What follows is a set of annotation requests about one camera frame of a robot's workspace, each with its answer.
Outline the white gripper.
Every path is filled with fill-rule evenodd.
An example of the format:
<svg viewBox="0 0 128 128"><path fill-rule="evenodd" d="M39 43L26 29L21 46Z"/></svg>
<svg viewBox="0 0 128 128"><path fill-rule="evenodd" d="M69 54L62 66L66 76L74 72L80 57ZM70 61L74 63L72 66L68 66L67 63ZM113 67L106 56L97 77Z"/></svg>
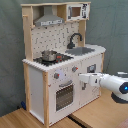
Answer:
<svg viewBox="0 0 128 128"><path fill-rule="evenodd" d="M103 77L102 73L85 73L79 75L79 80L89 84L93 87L99 87L100 86L100 79Z"/></svg>

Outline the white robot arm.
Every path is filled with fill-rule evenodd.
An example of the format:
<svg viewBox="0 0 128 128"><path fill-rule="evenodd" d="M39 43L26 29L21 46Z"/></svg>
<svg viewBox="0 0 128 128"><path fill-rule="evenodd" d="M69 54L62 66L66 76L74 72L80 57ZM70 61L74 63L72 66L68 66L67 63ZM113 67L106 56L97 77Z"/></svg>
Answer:
<svg viewBox="0 0 128 128"><path fill-rule="evenodd" d="M93 87L102 87L111 91L111 98L116 103L128 104L128 78L103 73L85 73L79 80Z"/></svg>

